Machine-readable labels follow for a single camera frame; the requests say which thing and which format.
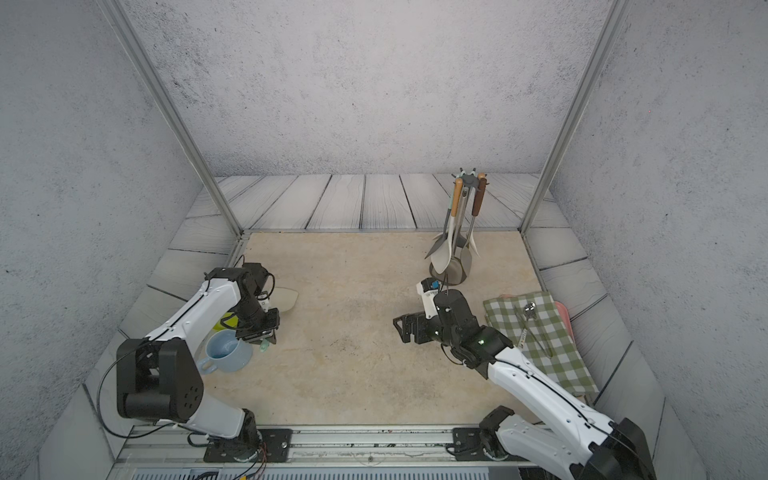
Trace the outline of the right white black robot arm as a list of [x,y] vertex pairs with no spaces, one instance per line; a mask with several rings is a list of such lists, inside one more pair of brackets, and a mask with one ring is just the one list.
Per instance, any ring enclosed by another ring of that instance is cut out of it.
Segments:
[[480,324],[460,291],[433,288],[420,297],[424,311],[393,321],[402,342],[449,348],[461,365],[511,393],[542,422],[497,407],[479,425],[486,457],[521,457],[559,479],[655,478],[645,435],[630,419],[615,422],[577,400],[508,337]]

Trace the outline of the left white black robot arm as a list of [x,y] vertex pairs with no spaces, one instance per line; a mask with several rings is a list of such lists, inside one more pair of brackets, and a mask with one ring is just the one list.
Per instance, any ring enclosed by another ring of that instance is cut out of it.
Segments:
[[274,275],[259,263],[215,268],[166,322],[117,350],[116,410],[127,419],[167,421],[223,440],[255,443],[252,412],[206,392],[197,350],[216,325],[234,347],[277,342],[280,312],[270,305]]

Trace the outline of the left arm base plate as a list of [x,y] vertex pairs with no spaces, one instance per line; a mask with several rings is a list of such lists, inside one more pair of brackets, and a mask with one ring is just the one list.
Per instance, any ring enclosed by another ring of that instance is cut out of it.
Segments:
[[212,438],[203,455],[205,463],[267,463],[288,461],[293,430],[289,428],[258,429],[249,438],[244,436]]

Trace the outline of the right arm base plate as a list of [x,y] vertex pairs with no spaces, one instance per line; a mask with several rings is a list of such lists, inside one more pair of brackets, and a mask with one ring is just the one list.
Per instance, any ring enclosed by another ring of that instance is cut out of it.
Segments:
[[444,448],[460,462],[527,462],[526,458],[508,452],[494,432],[479,427],[453,428],[452,441]]

